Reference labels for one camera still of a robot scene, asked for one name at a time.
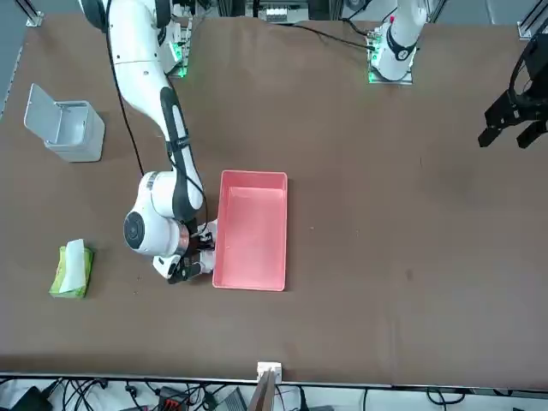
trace pink tray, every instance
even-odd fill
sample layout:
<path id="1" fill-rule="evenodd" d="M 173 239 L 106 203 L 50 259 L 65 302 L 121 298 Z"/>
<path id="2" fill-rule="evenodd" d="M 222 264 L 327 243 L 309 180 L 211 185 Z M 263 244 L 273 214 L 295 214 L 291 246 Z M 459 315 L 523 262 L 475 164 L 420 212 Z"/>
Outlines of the pink tray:
<path id="1" fill-rule="evenodd" d="M 223 171 L 215 287 L 283 291 L 287 209 L 285 173 Z"/>

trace metal bracket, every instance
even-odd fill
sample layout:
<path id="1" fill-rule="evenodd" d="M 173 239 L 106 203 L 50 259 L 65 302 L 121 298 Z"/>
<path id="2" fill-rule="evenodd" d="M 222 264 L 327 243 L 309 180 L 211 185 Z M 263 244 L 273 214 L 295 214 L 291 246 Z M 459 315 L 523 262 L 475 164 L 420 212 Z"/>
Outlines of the metal bracket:
<path id="1" fill-rule="evenodd" d="M 44 13 L 36 10 L 31 0 L 15 0 L 17 5 L 28 17 L 27 27 L 39 27 L 44 19 Z"/>
<path id="2" fill-rule="evenodd" d="M 32 19 L 29 17 L 27 19 L 27 27 L 40 27 L 42 25 L 42 20 L 44 19 L 44 13 L 41 11 L 36 12 L 36 16 Z"/>
<path id="3" fill-rule="evenodd" d="M 274 372 L 276 375 L 276 384 L 282 383 L 282 363 L 271 361 L 260 361 L 257 363 L 257 381 L 260 381 L 265 372 Z"/>
<path id="4" fill-rule="evenodd" d="M 531 39 L 547 17 L 548 0 L 538 0 L 538 2 L 536 2 L 536 4 L 534 4 L 525 14 L 523 19 L 517 22 L 517 32 L 520 36 L 520 40 L 528 41 Z"/>

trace green tissue box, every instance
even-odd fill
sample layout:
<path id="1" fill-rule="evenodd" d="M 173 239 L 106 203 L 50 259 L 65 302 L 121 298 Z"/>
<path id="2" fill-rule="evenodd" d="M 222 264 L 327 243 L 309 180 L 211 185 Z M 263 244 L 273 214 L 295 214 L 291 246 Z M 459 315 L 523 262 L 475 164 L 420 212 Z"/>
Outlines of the green tissue box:
<path id="1" fill-rule="evenodd" d="M 50 294 L 53 297 L 63 297 L 63 298 L 84 298 L 87 291 L 87 285 L 89 283 L 89 276 L 92 272 L 92 261 L 93 261 L 93 251 L 89 248 L 84 248 L 84 272 L 86 273 L 86 285 L 79 287 L 77 289 L 71 289 L 66 292 L 59 292 L 61 289 L 61 284 L 65 279 L 65 250 L 66 247 L 59 247 L 59 264 L 57 265 L 57 272 L 55 274 L 55 280 L 50 288 Z"/>

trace wire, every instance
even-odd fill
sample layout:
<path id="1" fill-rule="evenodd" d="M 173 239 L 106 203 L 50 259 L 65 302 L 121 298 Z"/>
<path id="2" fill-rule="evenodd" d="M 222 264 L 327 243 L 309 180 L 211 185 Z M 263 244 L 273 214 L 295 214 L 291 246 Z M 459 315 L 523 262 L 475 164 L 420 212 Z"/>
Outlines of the wire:
<path id="1" fill-rule="evenodd" d="M 282 409 L 283 409 L 283 411 L 285 411 L 285 402 L 283 402 L 283 395 L 282 395 L 282 392 L 280 391 L 279 386 L 276 386 L 276 391 L 277 391 L 277 394 L 280 397 L 280 402 L 282 403 Z"/>
<path id="2" fill-rule="evenodd" d="M 393 10 L 391 10 L 391 12 L 389 14 L 387 14 L 385 17 L 383 17 L 382 22 L 384 23 L 386 21 L 386 19 L 388 19 L 392 15 L 392 13 L 394 13 L 396 11 L 396 9 L 397 9 L 397 6 Z"/>
<path id="3" fill-rule="evenodd" d="M 87 399 L 86 399 L 86 393 L 87 391 L 89 390 L 89 388 L 95 384 L 95 381 L 92 381 L 87 387 L 85 390 L 82 389 L 82 385 L 80 385 L 80 382 L 78 381 L 70 381 L 70 384 L 73 386 L 73 388 L 75 389 L 76 392 L 78 392 L 78 394 L 80 395 L 80 397 L 78 398 L 78 401 L 76 401 L 76 404 L 74 405 L 74 411 L 78 411 L 78 408 L 80 407 L 80 403 L 82 402 L 82 400 L 84 401 L 84 405 L 86 406 L 86 409 L 87 411 L 93 411 L 93 408 L 91 405 L 89 405 L 89 402 L 87 402 Z"/>
<path id="4" fill-rule="evenodd" d="M 126 388 L 129 387 L 129 381 L 126 381 Z M 137 402 L 137 400 L 135 399 L 137 397 L 137 393 L 133 393 L 132 391 L 130 390 L 126 390 L 127 393 L 129 394 L 129 396 L 131 396 L 131 401 L 134 402 L 135 404 L 135 407 L 137 407 L 137 409 L 140 409 L 141 411 L 144 411 L 143 407 L 141 407 L 141 405 L 139 405 L 139 403 Z"/>
<path id="5" fill-rule="evenodd" d="M 205 388 L 204 388 L 204 399 L 202 400 L 202 402 L 200 403 L 200 405 L 198 407 L 196 407 L 193 411 L 198 411 L 200 408 L 204 408 L 205 411 L 210 411 L 209 407 L 206 407 L 206 404 L 207 404 L 207 397 L 215 397 L 215 394 L 217 394 L 220 390 L 222 390 L 223 388 L 226 388 L 228 387 L 229 385 L 228 384 L 223 384 L 221 385 L 219 388 L 217 388 L 216 390 L 212 391 L 212 392 L 209 392 L 207 391 Z"/>
<path id="6" fill-rule="evenodd" d="M 9 381 L 14 380 L 14 379 L 15 379 L 15 378 L 6 378 L 6 379 L 3 379 L 2 381 L 0 381 L 0 385 L 6 384 L 6 383 L 8 383 Z"/>
<path id="7" fill-rule="evenodd" d="M 108 0 L 108 3 L 106 4 L 106 48 L 109 52 L 109 62 L 110 62 L 110 69 L 112 70 L 112 76 L 114 78 L 114 85 L 116 87 L 116 94 L 118 95 L 118 101 L 120 102 L 120 108 L 122 109 L 122 116 L 123 121 L 126 123 L 126 128 L 128 129 L 129 137 L 131 138 L 131 143 L 134 147 L 135 157 L 137 158 L 137 163 L 139 164 L 139 171 L 141 176 L 145 175 L 145 171 L 143 170 L 143 164 L 140 161 L 140 155 L 139 150 L 137 149 L 137 144 L 135 143 L 135 137 L 133 132 L 131 131 L 131 127 L 129 127 L 128 117 L 126 116 L 126 109 L 123 105 L 122 100 L 122 94 L 120 93 L 120 87 L 118 86 L 118 79 L 116 78 L 116 70 L 114 69 L 114 60 L 112 57 L 112 48 L 110 45 L 110 4 L 112 0 Z"/>
<path id="8" fill-rule="evenodd" d="M 361 411 L 366 411 L 366 399 L 367 399 L 367 393 L 369 392 L 369 389 L 365 389 L 363 391 L 363 403 L 361 404 Z"/>
<path id="9" fill-rule="evenodd" d="M 149 383 L 148 381 L 145 381 L 145 384 L 148 388 L 151 389 L 151 391 L 154 393 L 155 396 L 160 396 L 161 390 L 159 388 L 152 387 L 151 383 Z"/>
<path id="10" fill-rule="evenodd" d="M 500 392 L 499 390 L 493 389 L 493 392 L 495 393 L 496 396 L 512 396 L 514 391 L 508 390 L 508 394 L 504 394 L 503 392 Z"/>
<path id="11" fill-rule="evenodd" d="M 74 392 L 70 395 L 68 400 L 66 400 L 66 398 L 67 398 L 67 388 L 69 387 L 69 384 L 71 384 L 74 388 L 74 385 L 72 384 L 72 382 L 75 381 L 75 380 L 70 379 L 70 378 L 66 378 L 65 381 L 67 383 L 65 384 L 64 389 L 63 389 L 63 411 L 65 411 L 67 409 L 67 406 L 70 404 L 70 402 L 72 401 L 74 396 L 76 394 L 80 394 L 77 389 L 74 389 Z M 84 387 L 85 384 L 92 384 L 92 381 L 85 381 L 84 384 L 82 385 L 82 388 Z"/>
<path id="12" fill-rule="evenodd" d="M 168 397 L 164 398 L 163 401 L 165 402 L 166 400 L 170 400 L 172 398 L 175 398 L 176 396 L 184 396 L 184 395 L 191 396 L 194 392 L 196 392 L 196 390 L 199 390 L 200 388 L 204 388 L 207 385 L 210 385 L 210 384 L 199 384 L 197 387 L 187 388 L 187 390 L 185 390 L 183 392 L 177 392 L 173 396 L 168 396 Z M 162 404 L 161 402 L 158 402 L 158 405 L 156 405 L 156 407 L 154 407 L 151 411 L 157 411 L 161 404 Z"/>
<path id="13" fill-rule="evenodd" d="M 345 23 L 348 23 L 350 27 L 352 28 L 352 30 L 354 30 L 356 33 L 358 33 L 361 36 L 367 36 L 367 34 L 369 34 L 368 31 L 364 32 L 363 30 L 360 30 L 350 19 L 342 19 L 342 21 L 344 21 Z"/>
<path id="14" fill-rule="evenodd" d="M 432 398 L 432 393 L 431 391 L 435 392 L 436 394 L 439 395 L 439 398 L 440 398 L 440 401 L 436 401 Z M 426 388 L 426 396 L 428 397 L 428 400 L 430 400 L 430 402 L 432 404 L 435 404 L 435 405 L 438 405 L 440 407 L 443 407 L 444 408 L 444 411 L 447 410 L 447 406 L 448 405 L 455 405 L 455 404 L 459 404 L 461 402 L 464 401 L 464 397 L 466 396 L 466 394 L 461 394 L 461 397 L 456 399 L 456 400 L 451 400 L 451 401 L 447 401 L 444 397 L 444 395 L 442 394 L 442 391 L 441 390 L 438 390 L 437 388 L 434 388 L 434 389 L 431 389 L 430 387 L 427 387 Z"/>
<path id="15" fill-rule="evenodd" d="M 303 30 L 307 30 L 309 32 L 312 32 L 312 33 L 316 33 L 316 34 L 319 34 L 320 36 L 324 36 L 328 39 L 333 39 L 333 40 L 336 40 L 336 41 L 340 41 L 341 43 L 344 43 L 346 45 L 353 45 L 354 47 L 360 47 L 362 49 L 366 49 L 366 50 L 370 50 L 370 51 L 375 51 L 375 48 L 372 46 L 372 45 L 363 45 L 363 44 L 360 44 L 360 43 L 355 43 L 354 41 L 349 41 L 349 40 L 346 40 L 346 39 L 341 39 L 340 37 L 336 37 L 336 36 L 333 36 L 331 34 L 328 34 L 328 33 L 324 33 L 324 32 L 320 32 L 319 30 L 316 30 L 315 28 L 310 28 L 310 27 L 306 27 L 306 26 L 298 26 L 298 25 L 287 25 L 288 27 L 297 27 L 297 28 L 302 28 Z"/>

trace cable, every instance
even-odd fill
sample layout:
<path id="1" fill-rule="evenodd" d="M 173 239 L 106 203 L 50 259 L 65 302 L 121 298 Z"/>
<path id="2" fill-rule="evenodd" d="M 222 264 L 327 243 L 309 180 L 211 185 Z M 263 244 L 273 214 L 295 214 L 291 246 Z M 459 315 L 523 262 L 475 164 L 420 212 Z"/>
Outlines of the cable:
<path id="1" fill-rule="evenodd" d="M 55 381 L 53 381 L 50 385 L 48 385 L 47 387 L 45 387 L 43 390 L 42 390 L 42 395 L 45 397 L 45 398 L 49 398 L 51 396 L 51 394 L 53 394 L 53 392 L 57 389 L 57 387 L 59 385 L 61 385 L 61 382 L 63 381 L 62 378 L 58 378 L 56 379 Z"/>
<path id="2" fill-rule="evenodd" d="M 341 21 L 344 21 L 345 23 L 348 23 L 350 27 L 352 27 L 352 30 L 354 30 L 356 33 L 367 36 L 368 32 L 364 32 L 363 30 L 360 30 L 351 20 L 356 16 L 358 13 L 365 11 L 367 9 L 367 6 L 372 2 L 373 0 L 366 0 L 363 6 L 361 6 L 359 9 L 357 9 L 350 17 L 343 17 Z"/>
<path id="3" fill-rule="evenodd" d="M 123 121 L 126 123 L 126 128 L 128 129 L 129 137 L 131 138 L 131 143 L 134 147 L 135 157 L 137 158 L 137 163 L 139 164 L 139 171 L 141 176 L 145 175 L 145 171 L 143 170 L 143 164 L 140 161 L 140 155 L 139 150 L 137 149 L 137 144 L 135 143 L 135 137 L 133 132 L 131 131 L 131 127 L 129 127 L 128 123 L 128 117 L 126 116 L 126 109 L 123 105 L 122 100 L 122 94 L 120 93 L 120 87 L 118 86 L 118 79 L 116 78 L 116 70 L 114 69 L 114 61 L 112 58 L 112 48 L 110 45 L 110 4 L 112 0 L 108 0 L 108 3 L 106 4 L 106 48 L 109 52 L 109 62 L 110 62 L 110 69 L 112 70 L 112 76 L 114 77 L 114 85 L 116 87 L 116 94 L 118 95 L 118 101 L 120 102 L 120 108 L 122 109 L 122 116 Z"/>
<path id="4" fill-rule="evenodd" d="M 74 405 L 74 411 L 78 411 L 78 408 L 80 407 L 80 403 L 82 399 L 84 400 L 84 405 L 86 406 L 87 411 L 93 411 L 93 408 L 91 405 L 89 405 L 89 402 L 87 402 L 86 399 L 86 392 L 82 389 L 82 386 L 80 385 L 80 382 L 74 380 L 70 381 L 70 384 L 74 388 L 74 392 L 77 392 L 80 396 L 78 397 L 78 401 L 76 401 L 76 404 Z M 86 387 L 86 390 L 93 385 L 93 381 Z"/>
<path id="5" fill-rule="evenodd" d="M 282 396 L 282 392 L 280 391 L 279 386 L 276 386 L 276 391 L 277 391 L 277 394 L 280 397 L 280 402 L 282 403 L 282 409 L 283 409 L 283 411 L 285 411 L 285 402 L 283 402 L 283 396 Z"/>
<path id="6" fill-rule="evenodd" d="M 367 36 L 369 32 L 364 32 L 363 30 L 360 30 L 350 19 L 342 19 L 345 23 L 348 23 L 352 30 L 354 30 L 356 33 L 358 33 L 361 36 Z"/>
<path id="7" fill-rule="evenodd" d="M 76 389 L 74 389 L 74 392 L 71 394 L 71 396 L 68 398 L 68 400 L 66 400 L 67 398 L 67 388 L 69 387 L 69 384 L 71 384 L 73 381 L 73 379 L 70 379 L 70 378 L 66 378 L 65 381 L 67 382 L 64 386 L 64 389 L 63 389 L 63 411 L 66 411 L 67 409 L 67 406 L 70 404 L 70 402 L 72 401 L 72 399 L 74 398 L 74 396 L 76 394 L 80 394 Z M 82 385 L 82 388 L 84 387 L 85 384 L 91 384 L 92 381 L 86 381 L 84 382 L 84 384 Z"/>
<path id="8" fill-rule="evenodd" d="M 159 388 L 152 387 L 151 383 L 149 383 L 148 381 L 145 381 L 145 384 L 148 388 L 151 389 L 151 391 L 154 393 L 155 396 L 160 396 L 161 390 Z"/>
<path id="9" fill-rule="evenodd" d="M 382 22 L 384 23 L 386 21 L 386 19 L 388 19 L 392 15 L 392 13 L 394 13 L 396 10 L 397 10 L 397 6 L 389 14 L 387 14 L 385 17 L 383 17 Z"/>
<path id="10" fill-rule="evenodd" d="M 508 394 L 504 394 L 503 392 L 500 392 L 499 390 L 493 389 L 493 392 L 495 393 L 496 396 L 512 396 L 514 391 L 508 390 Z"/>
<path id="11" fill-rule="evenodd" d="M 307 396 L 305 396 L 305 391 L 302 389 L 300 385 L 298 385 L 298 387 L 299 387 L 299 392 L 301 393 L 301 405 L 299 406 L 299 410 L 309 411 L 308 404 L 307 404 Z"/>
<path id="12" fill-rule="evenodd" d="M 131 396 L 131 400 L 134 402 L 135 407 L 137 407 L 137 409 L 140 409 L 141 411 L 144 411 L 143 407 L 141 407 L 141 405 L 139 405 L 139 403 L 135 399 L 137 397 L 137 390 L 132 385 L 129 385 L 129 381 L 126 381 L 126 391 L 129 396 Z"/>
<path id="13" fill-rule="evenodd" d="M 366 411 L 366 399 L 367 399 L 368 392 L 369 392 L 369 389 L 367 388 L 365 391 L 363 391 L 363 403 L 361 404 L 361 411 Z"/>
<path id="14" fill-rule="evenodd" d="M 0 381 L 0 385 L 6 384 L 6 383 L 8 383 L 9 381 L 14 380 L 14 379 L 15 379 L 15 378 L 6 378 L 6 379 L 3 379 L 2 381 Z"/>
<path id="15" fill-rule="evenodd" d="M 229 385 L 228 384 L 223 384 L 221 385 L 219 388 L 217 388 L 216 390 L 214 390 L 213 392 L 209 392 L 207 391 L 205 388 L 204 388 L 204 399 L 202 400 L 202 402 L 200 403 L 200 405 L 198 407 L 196 407 L 193 411 L 198 411 L 200 408 L 204 408 L 205 411 L 210 411 L 209 409 L 209 406 L 206 407 L 206 404 L 207 404 L 207 397 L 213 397 L 215 398 L 215 394 L 217 394 L 220 390 L 222 390 L 223 388 L 226 388 L 228 387 Z"/>
<path id="16" fill-rule="evenodd" d="M 84 402 L 84 405 L 86 406 L 87 411 L 93 411 L 92 406 L 87 402 L 86 399 L 86 393 L 89 391 L 91 387 L 93 387 L 94 384 L 96 384 L 95 381 L 92 381 L 85 389 L 83 389 L 83 385 L 80 385 L 78 381 L 75 381 L 76 385 L 78 385 L 78 389 L 80 390 L 80 397 L 78 398 L 78 401 L 76 401 L 76 404 L 74 405 L 74 411 L 78 411 L 78 408 L 80 407 L 80 403 Z"/>
<path id="17" fill-rule="evenodd" d="M 312 32 L 312 33 L 316 33 L 316 34 L 319 34 L 320 36 L 324 36 L 328 39 L 333 39 L 333 40 L 336 40 L 336 41 L 340 41 L 341 43 L 344 43 L 346 45 L 353 45 L 354 47 L 360 47 L 362 49 L 366 49 L 366 50 L 370 50 L 370 51 L 375 51 L 375 48 L 372 46 L 372 45 L 363 45 L 363 44 L 360 44 L 360 43 L 355 43 L 354 41 L 349 41 L 349 40 L 345 40 L 345 39 L 341 39 L 339 37 L 336 37 L 336 36 L 333 36 L 331 34 L 328 34 L 328 33 L 324 33 L 324 32 L 320 32 L 319 30 L 316 30 L 315 28 L 310 28 L 310 27 L 306 27 L 306 26 L 298 26 L 298 25 L 286 25 L 288 27 L 297 27 L 297 28 L 302 28 L 303 30 L 307 30 L 309 32 Z"/>
<path id="18" fill-rule="evenodd" d="M 435 392 L 436 394 L 439 395 L 439 398 L 441 401 L 436 401 L 432 398 L 432 394 L 431 394 L 431 391 Z M 430 400 L 430 402 L 432 404 L 435 404 L 435 405 L 438 405 L 440 407 L 443 407 L 444 408 L 444 411 L 447 410 L 447 406 L 448 405 L 455 405 L 455 404 L 459 404 L 461 402 L 464 401 L 464 397 L 466 396 L 466 394 L 461 394 L 461 397 L 456 399 L 456 400 L 451 400 L 451 401 L 447 401 L 445 400 L 445 397 L 444 395 L 442 394 L 442 391 L 441 390 L 438 390 L 437 388 L 434 388 L 434 389 L 431 389 L 430 387 L 427 387 L 426 388 L 426 396 L 428 397 L 428 400 Z"/>

